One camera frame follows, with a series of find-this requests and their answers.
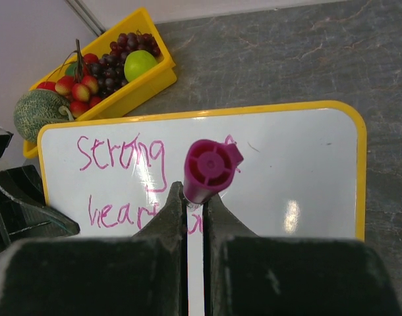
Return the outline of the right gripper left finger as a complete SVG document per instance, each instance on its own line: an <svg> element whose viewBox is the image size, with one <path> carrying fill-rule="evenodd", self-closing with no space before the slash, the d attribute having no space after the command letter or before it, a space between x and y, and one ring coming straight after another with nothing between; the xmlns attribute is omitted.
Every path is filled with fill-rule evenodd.
<svg viewBox="0 0 402 316"><path fill-rule="evenodd" d="M22 240L0 259L0 315L186 315L183 185L122 238Z"/></svg>

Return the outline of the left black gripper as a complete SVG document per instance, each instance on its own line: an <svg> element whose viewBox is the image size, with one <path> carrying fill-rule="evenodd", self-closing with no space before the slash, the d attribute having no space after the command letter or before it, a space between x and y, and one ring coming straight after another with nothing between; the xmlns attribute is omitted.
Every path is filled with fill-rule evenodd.
<svg viewBox="0 0 402 316"><path fill-rule="evenodd" d="M26 238L75 236L79 224L45 203L34 165L0 171L0 253Z"/></svg>

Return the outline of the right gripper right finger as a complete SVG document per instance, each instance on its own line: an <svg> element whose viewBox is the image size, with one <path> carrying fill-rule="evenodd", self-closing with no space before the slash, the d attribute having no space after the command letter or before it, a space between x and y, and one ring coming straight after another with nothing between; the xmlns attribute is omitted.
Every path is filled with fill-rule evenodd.
<svg viewBox="0 0 402 316"><path fill-rule="evenodd" d="M207 315L402 315L364 242L258 236L219 196L202 216Z"/></svg>

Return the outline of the purple whiteboard marker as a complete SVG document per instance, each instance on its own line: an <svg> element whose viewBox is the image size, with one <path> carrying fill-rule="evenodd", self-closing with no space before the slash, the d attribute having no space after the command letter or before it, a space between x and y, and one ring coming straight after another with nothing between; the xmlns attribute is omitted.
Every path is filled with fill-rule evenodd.
<svg viewBox="0 0 402 316"><path fill-rule="evenodd" d="M244 157L236 143L201 139L188 149L184 163L183 195L187 210L199 210L230 186Z"/></svg>

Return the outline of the yellow-framed whiteboard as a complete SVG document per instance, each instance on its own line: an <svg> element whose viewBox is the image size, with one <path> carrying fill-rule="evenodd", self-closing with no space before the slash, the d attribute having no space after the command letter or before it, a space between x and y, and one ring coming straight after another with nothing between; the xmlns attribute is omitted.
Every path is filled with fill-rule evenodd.
<svg viewBox="0 0 402 316"><path fill-rule="evenodd" d="M338 101L50 124L38 136L45 200L83 238L132 236L197 140L241 152L220 198L256 234L364 238L366 126Z"/></svg>

